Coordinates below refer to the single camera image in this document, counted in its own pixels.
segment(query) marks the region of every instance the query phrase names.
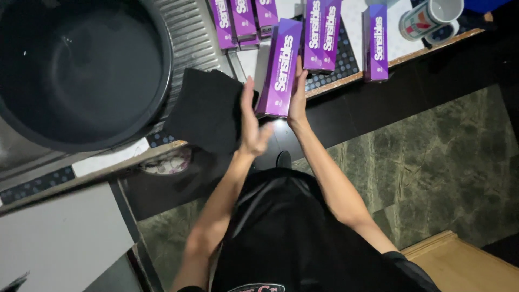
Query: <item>black shirt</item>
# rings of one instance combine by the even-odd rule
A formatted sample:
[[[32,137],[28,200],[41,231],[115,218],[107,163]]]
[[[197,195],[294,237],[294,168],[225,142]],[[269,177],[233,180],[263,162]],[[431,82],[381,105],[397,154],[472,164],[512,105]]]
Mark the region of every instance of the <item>black shirt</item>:
[[[382,255],[337,221],[315,178],[290,169],[247,178],[222,243],[212,291],[439,291],[401,253]]]

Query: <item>wooden cabinet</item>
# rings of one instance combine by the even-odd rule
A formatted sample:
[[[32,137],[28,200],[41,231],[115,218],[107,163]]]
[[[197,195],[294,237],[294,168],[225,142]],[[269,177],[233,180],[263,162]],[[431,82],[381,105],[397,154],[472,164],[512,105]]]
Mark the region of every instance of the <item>wooden cabinet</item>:
[[[519,269],[444,231],[402,251],[443,292],[519,291]]]

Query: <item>stainless steel sink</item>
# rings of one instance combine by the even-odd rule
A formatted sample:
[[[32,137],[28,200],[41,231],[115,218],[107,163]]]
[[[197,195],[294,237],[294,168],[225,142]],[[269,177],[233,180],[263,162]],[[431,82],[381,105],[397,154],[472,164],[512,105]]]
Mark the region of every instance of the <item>stainless steel sink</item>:
[[[170,97],[149,126],[150,134],[162,129],[164,120],[174,107],[182,87],[185,68],[218,69],[236,77],[229,58],[218,47],[206,0],[153,0],[153,3],[159,8],[170,32],[173,44],[173,75]],[[19,135],[0,118],[0,191],[100,152],[102,151],[65,154],[41,147]]]

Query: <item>person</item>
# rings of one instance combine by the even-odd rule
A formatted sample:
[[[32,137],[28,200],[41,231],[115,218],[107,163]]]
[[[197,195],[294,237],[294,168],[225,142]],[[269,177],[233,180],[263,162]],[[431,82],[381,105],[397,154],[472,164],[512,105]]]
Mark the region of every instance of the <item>person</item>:
[[[242,141],[187,238],[172,291],[439,291],[373,221],[306,117],[301,57],[287,122],[315,177],[273,168],[248,175],[267,150],[254,82],[241,97]]]

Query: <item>shoe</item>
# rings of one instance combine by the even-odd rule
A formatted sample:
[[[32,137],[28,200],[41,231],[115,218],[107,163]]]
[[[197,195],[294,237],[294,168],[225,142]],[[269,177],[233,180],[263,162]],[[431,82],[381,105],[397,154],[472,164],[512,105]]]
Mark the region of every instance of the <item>shoe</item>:
[[[283,151],[279,153],[278,159],[276,159],[276,167],[292,169],[292,158],[290,157],[290,152]]]

